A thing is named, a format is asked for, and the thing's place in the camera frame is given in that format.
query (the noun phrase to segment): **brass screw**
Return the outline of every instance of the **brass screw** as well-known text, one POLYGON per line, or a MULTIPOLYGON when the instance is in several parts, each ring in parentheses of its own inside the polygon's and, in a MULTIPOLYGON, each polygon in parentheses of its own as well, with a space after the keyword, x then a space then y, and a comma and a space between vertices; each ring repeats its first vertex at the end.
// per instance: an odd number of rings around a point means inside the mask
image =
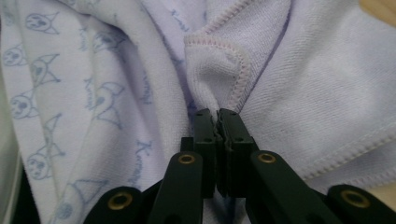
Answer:
POLYGON ((354 190, 346 189, 341 191, 341 197, 344 199, 344 201, 352 204, 355 207, 367 208, 370 206, 370 201, 364 195, 354 190))
POLYGON ((195 157, 193 157, 192 155, 181 155, 178 158, 178 162, 182 163, 182 164, 190 164, 195 162, 195 157))
POLYGON ((275 156, 268 154, 268 153, 262 153, 259 155, 259 161, 265 162, 265 163, 273 163, 276 161, 275 156))
POLYGON ((121 210, 127 207, 132 202, 132 195, 126 191, 121 191, 115 194, 108 200, 107 206, 111 210, 121 210))

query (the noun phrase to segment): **wooden surface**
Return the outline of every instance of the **wooden surface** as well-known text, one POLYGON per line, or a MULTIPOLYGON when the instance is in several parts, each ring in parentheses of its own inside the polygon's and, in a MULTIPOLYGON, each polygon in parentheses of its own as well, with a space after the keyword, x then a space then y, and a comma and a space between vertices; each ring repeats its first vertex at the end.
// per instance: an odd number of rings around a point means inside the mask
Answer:
MULTIPOLYGON (((396 27, 396 0, 360 0, 360 4, 363 11, 396 27)), ((396 183, 369 191, 396 211, 396 183)))
POLYGON ((396 0, 360 0, 368 14, 396 27, 396 0))
POLYGON ((396 183, 369 189, 368 191, 396 212, 396 183))

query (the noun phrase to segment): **cartoon cat face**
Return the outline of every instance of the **cartoon cat face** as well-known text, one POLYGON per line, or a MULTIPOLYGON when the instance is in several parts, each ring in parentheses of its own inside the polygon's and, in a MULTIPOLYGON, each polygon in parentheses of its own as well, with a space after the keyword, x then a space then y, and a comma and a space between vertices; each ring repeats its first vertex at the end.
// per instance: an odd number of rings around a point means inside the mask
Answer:
POLYGON ((26 18, 26 27, 37 31, 46 31, 51 27, 51 21, 40 14, 31 14, 26 18))
POLYGON ((32 63, 30 70, 32 72, 33 82, 35 86, 39 85, 43 80, 44 76, 48 72, 48 66, 41 60, 36 60, 32 63))
POLYGON ((114 100, 112 92, 105 88, 99 88, 97 91, 95 110, 97 113, 102 113, 113 106, 114 100))
POLYGON ((56 210, 56 217, 60 220, 68 219, 73 214, 73 206, 70 203, 61 203, 56 210))
POLYGON ((13 66, 21 63, 23 57, 20 49, 9 49, 3 55, 4 65, 13 66))
POLYGON ((93 49, 95 51, 116 48, 117 44, 116 39, 108 33, 101 32, 93 38, 93 49))
POLYGON ((26 165, 26 170, 33 179, 43 179, 47 177, 50 170, 46 158, 41 154, 30 156, 26 165))
POLYGON ((23 119, 29 116, 32 110, 32 102, 23 95, 11 99, 11 115, 14 119, 23 119))

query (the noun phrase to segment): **white cloth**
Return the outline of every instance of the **white cloth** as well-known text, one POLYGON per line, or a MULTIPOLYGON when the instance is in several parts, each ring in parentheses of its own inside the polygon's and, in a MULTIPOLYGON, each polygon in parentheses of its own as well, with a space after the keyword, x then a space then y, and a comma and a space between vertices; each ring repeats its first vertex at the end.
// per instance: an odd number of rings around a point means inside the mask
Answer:
MULTIPOLYGON (((395 181, 396 30, 358 1, 3 0, 1 17, 43 223, 79 223, 107 190, 162 178, 197 107, 241 112, 315 189, 395 181)), ((247 220, 226 203, 207 202, 205 223, 247 220)))

